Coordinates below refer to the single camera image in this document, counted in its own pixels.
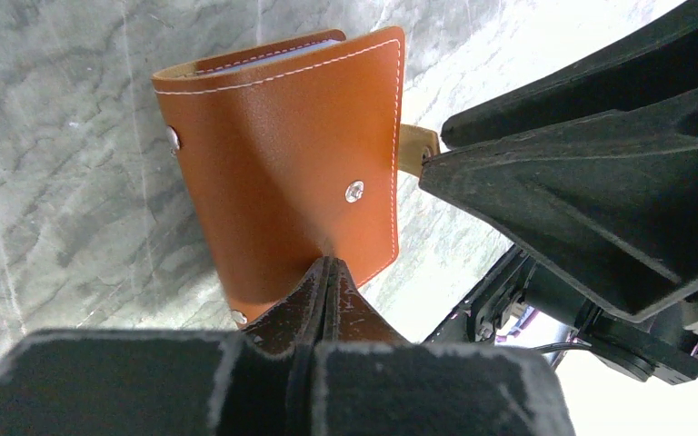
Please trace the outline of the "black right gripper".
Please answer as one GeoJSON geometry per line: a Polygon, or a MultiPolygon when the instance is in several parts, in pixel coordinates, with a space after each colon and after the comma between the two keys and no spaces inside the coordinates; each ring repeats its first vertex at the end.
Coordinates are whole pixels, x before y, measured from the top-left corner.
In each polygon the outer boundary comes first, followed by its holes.
{"type": "Polygon", "coordinates": [[[420,185],[524,250],[427,342],[499,344],[543,313],[553,366],[582,350],[639,382],[698,380],[698,88],[442,154],[420,185]]]}

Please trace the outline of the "brown leather card holder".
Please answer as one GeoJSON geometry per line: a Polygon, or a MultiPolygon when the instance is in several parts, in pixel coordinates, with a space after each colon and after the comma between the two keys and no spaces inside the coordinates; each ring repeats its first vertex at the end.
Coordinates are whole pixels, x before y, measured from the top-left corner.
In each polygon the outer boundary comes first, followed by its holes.
{"type": "Polygon", "coordinates": [[[152,84],[237,326],[319,258],[357,285],[400,248],[397,176],[437,155],[401,121],[405,34],[338,29],[177,64],[152,84]]]}

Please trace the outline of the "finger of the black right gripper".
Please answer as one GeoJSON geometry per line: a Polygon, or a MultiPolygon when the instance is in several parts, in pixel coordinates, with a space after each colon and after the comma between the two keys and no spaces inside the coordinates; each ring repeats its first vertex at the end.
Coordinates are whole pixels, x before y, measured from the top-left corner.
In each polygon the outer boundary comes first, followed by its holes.
{"type": "Polygon", "coordinates": [[[451,148],[608,111],[630,112],[698,88],[698,1],[546,77],[448,118],[451,148]]]}

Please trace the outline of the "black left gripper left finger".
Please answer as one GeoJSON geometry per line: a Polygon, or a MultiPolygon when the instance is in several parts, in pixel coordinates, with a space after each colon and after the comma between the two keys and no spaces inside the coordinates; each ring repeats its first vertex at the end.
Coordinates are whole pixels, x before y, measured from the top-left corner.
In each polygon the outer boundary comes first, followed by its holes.
{"type": "Polygon", "coordinates": [[[312,360],[330,261],[275,352],[262,332],[42,330],[0,361],[0,435],[315,435],[312,360]]]}

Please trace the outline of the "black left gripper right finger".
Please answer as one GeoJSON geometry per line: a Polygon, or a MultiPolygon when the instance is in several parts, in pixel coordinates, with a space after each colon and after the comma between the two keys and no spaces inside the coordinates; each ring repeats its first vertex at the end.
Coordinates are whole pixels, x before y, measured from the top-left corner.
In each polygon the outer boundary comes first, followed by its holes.
{"type": "Polygon", "coordinates": [[[529,349],[446,342],[339,341],[330,303],[351,285],[343,262],[307,276],[322,330],[309,339],[309,435],[573,435],[558,378],[529,349]]]}

